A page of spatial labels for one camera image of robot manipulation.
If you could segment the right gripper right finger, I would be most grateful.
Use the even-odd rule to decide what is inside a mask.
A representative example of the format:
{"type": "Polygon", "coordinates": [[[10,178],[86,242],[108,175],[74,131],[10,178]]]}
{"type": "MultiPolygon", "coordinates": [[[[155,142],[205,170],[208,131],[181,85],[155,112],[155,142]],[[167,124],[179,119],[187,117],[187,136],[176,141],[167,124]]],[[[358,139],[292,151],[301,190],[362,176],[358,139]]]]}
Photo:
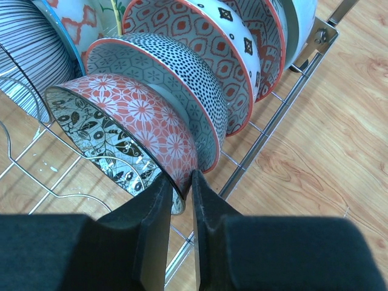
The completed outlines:
{"type": "Polygon", "coordinates": [[[245,216],[192,175],[198,290],[384,290],[362,233],[330,216],[245,216]]]}

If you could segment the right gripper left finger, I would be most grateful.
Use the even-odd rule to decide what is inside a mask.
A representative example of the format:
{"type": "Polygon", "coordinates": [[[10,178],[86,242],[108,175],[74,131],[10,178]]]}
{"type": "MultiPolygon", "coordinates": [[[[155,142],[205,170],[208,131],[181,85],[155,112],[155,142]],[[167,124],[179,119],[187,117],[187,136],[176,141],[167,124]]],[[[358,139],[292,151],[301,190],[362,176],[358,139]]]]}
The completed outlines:
{"type": "Polygon", "coordinates": [[[162,290],[172,192],[159,175],[100,219],[2,215],[1,289],[162,290]]]}

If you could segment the black floral red bowl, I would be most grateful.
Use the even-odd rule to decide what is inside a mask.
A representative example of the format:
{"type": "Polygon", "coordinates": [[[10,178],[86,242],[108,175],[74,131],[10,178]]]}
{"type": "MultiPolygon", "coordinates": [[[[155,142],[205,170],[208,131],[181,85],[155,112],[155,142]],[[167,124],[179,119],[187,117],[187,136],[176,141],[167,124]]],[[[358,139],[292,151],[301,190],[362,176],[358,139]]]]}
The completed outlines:
{"type": "Polygon", "coordinates": [[[171,213],[185,210],[197,149],[185,120],[157,91],[98,73],[48,87],[44,99],[79,151],[120,188],[135,196],[163,175],[173,187],[171,213]]]}

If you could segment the striped line pattern bowl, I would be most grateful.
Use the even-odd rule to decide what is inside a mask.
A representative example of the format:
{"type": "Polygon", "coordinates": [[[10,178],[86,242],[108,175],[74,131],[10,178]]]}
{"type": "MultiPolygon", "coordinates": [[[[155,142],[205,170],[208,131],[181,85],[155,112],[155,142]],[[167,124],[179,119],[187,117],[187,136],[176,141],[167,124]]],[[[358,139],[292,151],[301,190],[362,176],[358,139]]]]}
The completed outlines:
{"type": "Polygon", "coordinates": [[[47,87],[81,75],[62,39],[31,1],[1,1],[1,91],[30,116],[52,117],[47,87]]]}

